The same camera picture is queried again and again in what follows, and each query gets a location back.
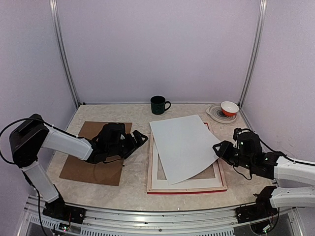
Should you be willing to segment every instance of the brown cardboard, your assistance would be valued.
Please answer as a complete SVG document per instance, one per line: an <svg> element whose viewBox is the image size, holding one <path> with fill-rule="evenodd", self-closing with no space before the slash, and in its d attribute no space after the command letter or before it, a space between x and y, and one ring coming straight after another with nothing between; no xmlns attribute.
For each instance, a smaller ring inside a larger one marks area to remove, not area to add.
<svg viewBox="0 0 315 236"><path fill-rule="evenodd" d="M79 132L79 136L92 139L101 131L103 125L105 124L107 124L107 122L86 121ZM132 123L125 123L125 126L126 133L130 133ZM106 159L106 161L108 162L116 159L120 159L120 157L109 157ZM86 183L118 186L123 163L124 160L122 159L109 164L98 163L94 165L69 155L59 178Z"/></svg>

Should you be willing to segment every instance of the green mug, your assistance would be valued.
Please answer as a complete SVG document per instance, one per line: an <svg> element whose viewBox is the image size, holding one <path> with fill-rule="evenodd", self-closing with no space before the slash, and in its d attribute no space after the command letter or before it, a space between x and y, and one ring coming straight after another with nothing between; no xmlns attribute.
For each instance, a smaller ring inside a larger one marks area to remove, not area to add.
<svg viewBox="0 0 315 236"><path fill-rule="evenodd" d="M154 96L151 98L151 111L155 115L161 115L171 107L171 103L166 101L165 97Z"/></svg>

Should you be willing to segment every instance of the table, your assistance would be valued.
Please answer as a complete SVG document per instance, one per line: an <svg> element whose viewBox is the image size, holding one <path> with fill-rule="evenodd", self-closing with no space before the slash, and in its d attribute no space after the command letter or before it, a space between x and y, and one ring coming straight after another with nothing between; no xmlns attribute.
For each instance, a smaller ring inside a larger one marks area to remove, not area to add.
<svg viewBox="0 0 315 236"><path fill-rule="evenodd" d="M209 122L211 132L221 141L232 141L234 128L246 127L240 115L233 124L217 123L205 112L209 106L210 104L172 104L167 112L157 116L151 113L149 104L82 105L74 115L67 131L78 134L85 121L132 122L132 131L137 129L149 137L150 121L196 114L200 115L203 121ZM257 176L253 176L252 180L248 181L224 163L223 169L228 187L226 192L197 195L148 195L149 143L147 141L125 160L119 186L59 178L67 157L66 154L60 152L56 152L53 156L47 173L66 202L132 211L183 211L236 206L254 202L253 194L260 193L265 186L271 185L269 180ZM239 168L239 171L247 176L249 174L242 168Z"/></svg>

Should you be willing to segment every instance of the wooden frame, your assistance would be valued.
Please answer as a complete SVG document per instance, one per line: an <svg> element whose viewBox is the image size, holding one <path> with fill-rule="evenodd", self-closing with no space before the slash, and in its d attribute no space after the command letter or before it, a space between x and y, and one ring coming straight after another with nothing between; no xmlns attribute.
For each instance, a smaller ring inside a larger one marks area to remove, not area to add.
<svg viewBox="0 0 315 236"><path fill-rule="evenodd" d="M227 190L223 167L220 159L213 164L215 178L188 179L183 182L168 185L167 180L158 179L158 150L155 146L153 134L150 138L148 194L198 194L223 192Z"/></svg>

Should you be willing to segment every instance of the lavender wall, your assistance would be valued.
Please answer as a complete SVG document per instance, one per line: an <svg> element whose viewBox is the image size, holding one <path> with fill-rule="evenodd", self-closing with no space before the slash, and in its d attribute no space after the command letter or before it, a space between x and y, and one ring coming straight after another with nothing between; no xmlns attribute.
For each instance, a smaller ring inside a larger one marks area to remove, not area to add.
<svg viewBox="0 0 315 236"><path fill-rule="evenodd" d="M67 0L58 7L81 101L239 99L258 0Z"/></svg>
<svg viewBox="0 0 315 236"><path fill-rule="evenodd" d="M314 1L268 1L258 59L244 106L262 140L273 149L309 161L315 161L314 26ZM315 235L315 209L300 211L306 235Z"/></svg>
<svg viewBox="0 0 315 236"><path fill-rule="evenodd" d="M47 122L66 128L75 112L53 31L49 1L0 1L0 129L39 113ZM8 134L1 139L11 159ZM47 167L52 152L42 151ZM0 160L0 235L14 229L30 193L22 172Z"/></svg>

